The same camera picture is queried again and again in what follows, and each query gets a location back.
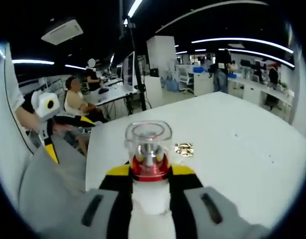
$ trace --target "jeans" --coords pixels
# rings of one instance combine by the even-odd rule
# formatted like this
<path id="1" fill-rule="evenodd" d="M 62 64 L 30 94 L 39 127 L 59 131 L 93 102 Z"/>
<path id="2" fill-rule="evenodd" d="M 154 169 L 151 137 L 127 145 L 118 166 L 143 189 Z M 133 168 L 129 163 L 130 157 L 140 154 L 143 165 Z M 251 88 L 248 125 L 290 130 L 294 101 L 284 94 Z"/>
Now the jeans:
<path id="1" fill-rule="evenodd" d="M 224 73 L 221 69 L 217 69 L 214 73 L 213 91 L 221 91 L 228 94 L 228 74 Z"/>

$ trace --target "office chair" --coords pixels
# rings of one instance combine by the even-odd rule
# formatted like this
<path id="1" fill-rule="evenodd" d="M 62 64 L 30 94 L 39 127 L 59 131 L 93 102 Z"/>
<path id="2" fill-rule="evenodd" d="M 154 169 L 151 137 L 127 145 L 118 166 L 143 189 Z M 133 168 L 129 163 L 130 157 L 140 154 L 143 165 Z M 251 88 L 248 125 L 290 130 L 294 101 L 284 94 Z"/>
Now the office chair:
<path id="1" fill-rule="evenodd" d="M 194 77 L 190 76 L 186 69 L 184 68 L 178 68 L 179 70 L 179 82 L 180 85 L 184 84 L 186 87 L 179 88 L 180 91 L 184 91 L 183 93 L 185 94 L 187 91 L 190 91 L 194 93 Z"/>

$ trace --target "led strip light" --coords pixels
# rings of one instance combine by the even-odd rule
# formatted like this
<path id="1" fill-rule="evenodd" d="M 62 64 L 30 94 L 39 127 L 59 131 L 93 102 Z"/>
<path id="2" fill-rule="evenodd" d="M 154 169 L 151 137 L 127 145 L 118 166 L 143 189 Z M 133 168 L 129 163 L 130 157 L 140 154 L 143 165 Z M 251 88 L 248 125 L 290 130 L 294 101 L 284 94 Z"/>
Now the led strip light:
<path id="1" fill-rule="evenodd" d="M 240 49 L 228 49 L 228 51 L 235 51 L 235 52 L 244 52 L 244 53 L 250 53 L 250 54 L 255 54 L 255 55 L 259 55 L 259 56 L 265 56 L 265 57 L 268 57 L 268 58 L 271 58 L 273 60 L 277 60 L 277 61 L 280 61 L 282 62 L 283 64 L 287 65 L 287 66 L 290 66 L 292 68 L 295 67 L 295 65 L 291 64 L 290 62 L 287 62 L 285 60 L 282 60 L 278 57 L 275 57 L 275 56 L 270 56 L 268 54 L 264 54 L 264 53 L 260 53 L 260 52 L 256 52 L 256 51 L 247 51 L 247 50 L 240 50 Z"/>
<path id="2" fill-rule="evenodd" d="M 258 39 L 253 39 L 253 38 L 242 38 L 242 37 L 221 37 L 221 38 L 210 38 L 210 39 L 204 39 L 204 40 L 198 40 L 198 41 L 192 41 L 192 44 L 194 43 L 200 43 L 200 42 L 208 42 L 208 41 L 252 41 L 252 42 L 258 42 L 270 46 L 277 47 L 279 49 L 282 49 L 284 51 L 290 52 L 293 54 L 293 50 L 288 49 L 284 46 L 281 46 L 279 44 L 270 42 L 270 41 L 264 41 L 264 40 L 258 40 Z"/>

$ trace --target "person standing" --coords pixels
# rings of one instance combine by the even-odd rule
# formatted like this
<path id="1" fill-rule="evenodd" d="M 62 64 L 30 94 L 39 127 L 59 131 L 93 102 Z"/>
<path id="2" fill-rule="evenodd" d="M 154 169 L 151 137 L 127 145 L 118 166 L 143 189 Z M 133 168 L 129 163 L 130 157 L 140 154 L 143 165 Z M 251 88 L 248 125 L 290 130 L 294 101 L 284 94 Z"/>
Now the person standing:
<path id="1" fill-rule="evenodd" d="M 88 66 L 85 71 L 88 85 L 89 85 L 89 91 L 95 91 L 101 87 L 100 86 L 101 79 L 98 79 L 97 74 L 96 74 L 96 69 L 94 67 L 95 67 L 95 60 L 90 59 L 88 61 Z"/>
<path id="2" fill-rule="evenodd" d="M 214 92 L 224 92 L 228 94 L 228 72 L 233 72 L 231 65 L 230 52 L 224 51 L 216 52 L 215 72 L 213 76 Z"/>

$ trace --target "white pillar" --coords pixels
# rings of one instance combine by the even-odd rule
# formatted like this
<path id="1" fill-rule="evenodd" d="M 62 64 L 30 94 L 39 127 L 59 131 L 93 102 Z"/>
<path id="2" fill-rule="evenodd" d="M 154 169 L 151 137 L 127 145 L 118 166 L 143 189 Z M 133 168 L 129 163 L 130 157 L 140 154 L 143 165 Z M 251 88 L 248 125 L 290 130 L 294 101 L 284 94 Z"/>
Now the white pillar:
<path id="1" fill-rule="evenodd" d="M 147 42 L 150 69 L 158 68 L 159 76 L 174 71 L 176 62 L 175 41 L 172 36 L 154 36 Z"/>
<path id="2" fill-rule="evenodd" d="M 190 58 L 188 54 L 183 55 L 183 64 L 190 64 Z"/>

